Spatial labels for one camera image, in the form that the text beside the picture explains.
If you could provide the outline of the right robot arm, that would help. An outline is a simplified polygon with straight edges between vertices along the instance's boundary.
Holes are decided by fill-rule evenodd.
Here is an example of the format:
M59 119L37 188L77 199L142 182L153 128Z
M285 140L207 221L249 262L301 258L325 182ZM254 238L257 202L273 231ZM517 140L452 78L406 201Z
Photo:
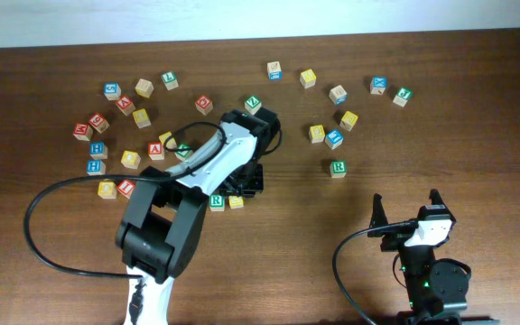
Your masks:
M396 252L401 263L410 310L397 314L399 324L461 324L460 313L468 308L471 269L435 257L434 250L449 240L456 219L437 190L430 191L429 199L431 203L420 207L416 218L398 225L388 222L382 196L376 194L370 236L380 237L380 249Z

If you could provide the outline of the yellow S block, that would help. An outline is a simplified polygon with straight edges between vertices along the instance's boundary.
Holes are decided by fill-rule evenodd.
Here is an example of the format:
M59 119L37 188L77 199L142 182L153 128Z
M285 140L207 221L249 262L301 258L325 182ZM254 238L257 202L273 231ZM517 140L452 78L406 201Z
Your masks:
M228 205L232 209L241 209L244 207L244 199L241 196L229 196Z

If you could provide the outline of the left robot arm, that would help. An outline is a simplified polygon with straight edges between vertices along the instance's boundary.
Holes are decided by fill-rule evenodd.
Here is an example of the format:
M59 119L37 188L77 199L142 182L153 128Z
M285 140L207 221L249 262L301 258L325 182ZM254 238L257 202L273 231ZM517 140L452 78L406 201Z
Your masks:
M214 194L252 198L264 189L259 160L280 139L277 114L224 114L216 133L165 171L145 168L116 232L129 276L125 323L164 324L174 280L195 254Z

